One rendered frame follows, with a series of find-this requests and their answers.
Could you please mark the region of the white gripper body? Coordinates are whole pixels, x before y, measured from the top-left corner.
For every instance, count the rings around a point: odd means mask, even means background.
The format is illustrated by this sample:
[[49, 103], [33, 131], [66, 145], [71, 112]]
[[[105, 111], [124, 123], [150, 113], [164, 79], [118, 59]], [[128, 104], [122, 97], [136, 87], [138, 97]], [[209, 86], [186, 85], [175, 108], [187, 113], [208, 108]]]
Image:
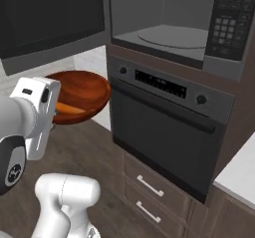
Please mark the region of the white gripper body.
[[53, 126], [61, 83], [47, 78], [33, 78], [29, 86], [32, 94], [28, 100], [36, 109], [36, 114], [35, 126], [26, 138], [27, 159], [39, 160], [44, 156]]

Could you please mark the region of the orange carrot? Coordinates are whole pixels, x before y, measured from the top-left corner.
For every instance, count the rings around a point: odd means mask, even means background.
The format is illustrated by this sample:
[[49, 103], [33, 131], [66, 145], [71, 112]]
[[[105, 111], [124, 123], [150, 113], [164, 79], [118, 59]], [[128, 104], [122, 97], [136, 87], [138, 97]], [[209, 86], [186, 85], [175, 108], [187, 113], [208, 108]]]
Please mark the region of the orange carrot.
[[64, 115], [79, 115], [84, 112], [84, 110], [82, 109], [79, 109], [70, 105], [66, 105], [60, 102], [56, 103], [56, 111], [59, 114], [64, 114]]

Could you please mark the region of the brown wooden bowl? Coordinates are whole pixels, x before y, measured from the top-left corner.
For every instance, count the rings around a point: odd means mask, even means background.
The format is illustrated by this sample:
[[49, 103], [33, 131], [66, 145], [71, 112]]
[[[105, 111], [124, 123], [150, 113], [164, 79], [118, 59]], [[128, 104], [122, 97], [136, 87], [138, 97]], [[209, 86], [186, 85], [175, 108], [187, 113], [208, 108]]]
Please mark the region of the brown wooden bowl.
[[54, 124], [74, 124], [86, 121], [97, 115], [111, 97], [110, 83], [102, 76], [88, 71], [58, 72], [48, 76], [61, 82], [57, 102], [84, 110], [79, 115], [57, 113]]

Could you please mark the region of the dark microwave door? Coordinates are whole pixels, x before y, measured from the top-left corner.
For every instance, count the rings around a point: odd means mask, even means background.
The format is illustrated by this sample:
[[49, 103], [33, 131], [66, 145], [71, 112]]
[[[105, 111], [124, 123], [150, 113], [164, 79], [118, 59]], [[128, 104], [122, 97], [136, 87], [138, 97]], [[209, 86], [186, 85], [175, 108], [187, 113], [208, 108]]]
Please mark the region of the dark microwave door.
[[11, 76], [111, 40], [110, 0], [0, 0], [0, 64]]

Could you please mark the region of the dark oven door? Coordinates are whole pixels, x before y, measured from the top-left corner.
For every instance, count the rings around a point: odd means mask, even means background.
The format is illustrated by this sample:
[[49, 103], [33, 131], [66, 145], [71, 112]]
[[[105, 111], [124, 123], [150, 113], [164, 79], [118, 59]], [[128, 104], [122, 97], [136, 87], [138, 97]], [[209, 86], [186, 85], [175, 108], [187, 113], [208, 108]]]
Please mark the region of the dark oven door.
[[212, 182], [225, 125], [212, 134], [167, 116], [112, 88], [114, 142], [200, 202]]

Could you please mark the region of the grey microwave turntable plate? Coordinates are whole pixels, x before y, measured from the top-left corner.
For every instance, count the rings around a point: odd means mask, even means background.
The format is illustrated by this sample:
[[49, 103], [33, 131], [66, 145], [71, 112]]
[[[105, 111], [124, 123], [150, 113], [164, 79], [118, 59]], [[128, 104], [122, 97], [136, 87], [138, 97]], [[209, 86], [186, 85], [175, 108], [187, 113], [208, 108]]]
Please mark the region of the grey microwave turntable plate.
[[159, 25], [140, 30], [138, 37], [161, 47], [201, 49], [206, 47], [208, 32], [202, 29]]

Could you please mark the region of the grey microwave oven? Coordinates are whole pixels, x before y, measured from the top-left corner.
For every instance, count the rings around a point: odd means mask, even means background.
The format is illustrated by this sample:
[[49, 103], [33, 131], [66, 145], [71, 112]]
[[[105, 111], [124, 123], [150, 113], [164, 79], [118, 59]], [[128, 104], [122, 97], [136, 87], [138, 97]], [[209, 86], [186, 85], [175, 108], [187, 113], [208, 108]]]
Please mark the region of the grey microwave oven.
[[[234, 81], [255, 55], [255, 0], [110, 0], [112, 43]], [[159, 25], [208, 32], [206, 47], [178, 49], [141, 40], [140, 30]], [[245, 42], [234, 48], [233, 41]]]

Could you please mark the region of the dark grey oven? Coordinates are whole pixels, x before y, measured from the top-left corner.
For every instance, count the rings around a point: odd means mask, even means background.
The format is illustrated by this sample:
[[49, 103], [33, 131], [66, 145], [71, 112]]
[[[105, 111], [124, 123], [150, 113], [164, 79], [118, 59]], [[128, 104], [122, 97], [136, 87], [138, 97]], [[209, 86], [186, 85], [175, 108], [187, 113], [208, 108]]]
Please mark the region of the dark grey oven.
[[204, 202], [235, 97], [115, 56], [107, 61], [114, 142]]

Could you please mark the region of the brown tall cupboard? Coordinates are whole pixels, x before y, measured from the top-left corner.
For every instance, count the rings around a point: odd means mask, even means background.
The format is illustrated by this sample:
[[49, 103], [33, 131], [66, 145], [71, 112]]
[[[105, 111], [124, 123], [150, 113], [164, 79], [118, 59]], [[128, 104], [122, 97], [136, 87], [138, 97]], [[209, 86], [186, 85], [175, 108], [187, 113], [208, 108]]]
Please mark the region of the brown tall cupboard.
[[[149, 67], [188, 81], [193, 81], [197, 84], [235, 97], [213, 172], [212, 182], [207, 195], [208, 197], [213, 187], [218, 188], [214, 182], [215, 178], [232, 160], [233, 156], [247, 141], [251, 134], [255, 132], [255, 55], [249, 54], [247, 56], [247, 65], [245, 66], [242, 77], [239, 81], [221, 78], [201, 70], [196, 70], [185, 65], [177, 64], [169, 60], [154, 57], [152, 55], [127, 49], [115, 44], [111, 44], [107, 47], [107, 57], [109, 56], [115, 56], [144, 67]], [[188, 225], [192, 202], [194, 200], [198, 200], [178, 187], [191, 199], [187, 221], [181, 221], [174, 214], [167, 211], [145, 191], [135, 185], [125, 175], [125, 155], [127, 153], [131, 156], [133, 155], [124, 149], [123, 151], [123, 197], [126, 203], [134, 211], [140, 213], [144, 218], [146, 218], [152, 225], [156, 226], [166, 236], [166, 238], [183, 238], [185, 229]], [[143, 213], [136, 206], [138, 201], [141, 201], [142, 205], [154, 216], [159, 216], [161, 218], [160, 223], [154, 222], [149, 216]]]

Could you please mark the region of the brown base cupboard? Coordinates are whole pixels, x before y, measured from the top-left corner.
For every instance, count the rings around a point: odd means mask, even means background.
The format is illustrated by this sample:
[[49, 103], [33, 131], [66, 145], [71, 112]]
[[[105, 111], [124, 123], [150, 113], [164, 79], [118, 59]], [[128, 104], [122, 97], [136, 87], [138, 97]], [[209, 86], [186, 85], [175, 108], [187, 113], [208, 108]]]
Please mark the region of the brown base cupboard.
[[192, 202], [183, 238], [255, 238], [255, 210], [213, 187], [205, 204]]

